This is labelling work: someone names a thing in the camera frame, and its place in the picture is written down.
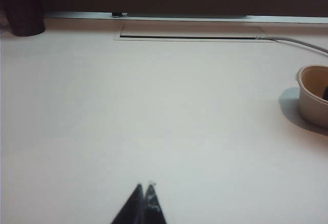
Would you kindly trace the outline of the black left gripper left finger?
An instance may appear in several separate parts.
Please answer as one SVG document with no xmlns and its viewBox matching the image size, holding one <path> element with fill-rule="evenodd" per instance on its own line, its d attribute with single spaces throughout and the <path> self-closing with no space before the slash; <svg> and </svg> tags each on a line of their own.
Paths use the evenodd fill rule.
<svg viewBox="0 0 328 224">
<path fill-rule="evenodd" d="M 123 207 L 119 210 L 111 224 L 139 224 L 143 223 L 144 193 L 141 184 L 138 184 Z"/>
</svg>

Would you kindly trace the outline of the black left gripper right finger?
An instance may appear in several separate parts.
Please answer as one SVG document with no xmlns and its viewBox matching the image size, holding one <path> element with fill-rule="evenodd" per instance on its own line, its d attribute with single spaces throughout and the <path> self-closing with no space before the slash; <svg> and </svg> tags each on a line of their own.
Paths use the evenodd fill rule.
<svg viewBox="0 0 328 224">
<path fill-rule="evenodd" d="M 144 197 L 144 223 L 167 224 L 153 184 L 149 184 Z"/>
</svg>

